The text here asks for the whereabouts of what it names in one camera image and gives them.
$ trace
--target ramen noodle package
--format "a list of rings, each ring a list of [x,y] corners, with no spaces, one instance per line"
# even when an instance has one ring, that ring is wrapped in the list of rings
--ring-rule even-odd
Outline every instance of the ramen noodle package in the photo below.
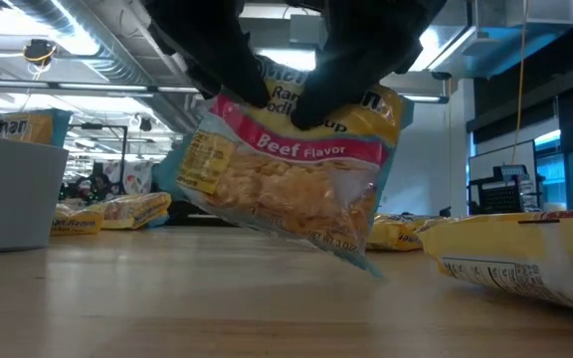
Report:
[[[71,116],[60,109],[0,114],[0,137],[63,147]]]
[[[104,229],[139,229],[167,215],[171,197],[167,193],[119,196],[89,207],[103,215]]]
[[[52,221],[51,236],[97,234],[103,223],[103,215],[88,209],[72,209],[57,204]]]
[[[364,251],[412,103],[376,87],[309,131],[294,127],[307,73],[259,59],[271,101],[224,94],[157,171],[161,189],[242,226],[313,243],[379,274]]]
[[[573,212],[478,216],[419,234],[440,271],[573,307]]]
[[[367,250],[413,251],[422,247],[415,231],[429,220],[438,218],[418,215],[377,215],[373,231],[366,242]]]

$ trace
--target white bin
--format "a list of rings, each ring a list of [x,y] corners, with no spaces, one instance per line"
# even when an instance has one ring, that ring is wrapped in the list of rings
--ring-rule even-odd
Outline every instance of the white bin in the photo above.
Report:
[[[63,148],[0,138],[0,251],[48,244],[67,160]]]

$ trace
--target person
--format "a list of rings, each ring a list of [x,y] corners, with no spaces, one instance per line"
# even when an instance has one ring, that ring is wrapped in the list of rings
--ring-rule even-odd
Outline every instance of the person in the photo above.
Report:
[[[285,0],[321,13],[328,38],[291,114],[302,130],[360,98],[390,73],[405,74],[422,52],[421,34],[446,0]],[[270,100],[238,16],[244,0],[143,0],[152,37],[185,60],[186,75],[209,98],[222,88],[257,107]]]

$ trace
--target ceiling duct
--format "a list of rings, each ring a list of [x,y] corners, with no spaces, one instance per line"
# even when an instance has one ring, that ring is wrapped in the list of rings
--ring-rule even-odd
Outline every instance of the ceiling duct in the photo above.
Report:
[[[474,26],[429,68],[460,78],[489,78],[518,64],[527,3],[526,57],[573,26],[573,0],[473,0],[470,16]]]
[[[152,78],[136,62],[114,34],[81,0],[4,0],[35,21],[52,27],[60,37],[73,39],[84,31],[98,45],[86,65],[112,84],[153,85]],[[194,124],[163,94],[139,98],[158,113],[174,131],[187,132]]]

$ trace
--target beef flavor ramen package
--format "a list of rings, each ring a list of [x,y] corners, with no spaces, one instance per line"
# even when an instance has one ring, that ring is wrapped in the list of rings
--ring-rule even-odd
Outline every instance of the beef flavor ramen package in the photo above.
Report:
[[[157,171],[160,188],[242,227],[310,242],[379,274],[366,239],[412,103],[383,87],[309,131],[294,127],[307,74],[260,58],[266,108],[224,94]]]
[[[0,114],[0,137],[63,147],[71,116],[60,109]]]

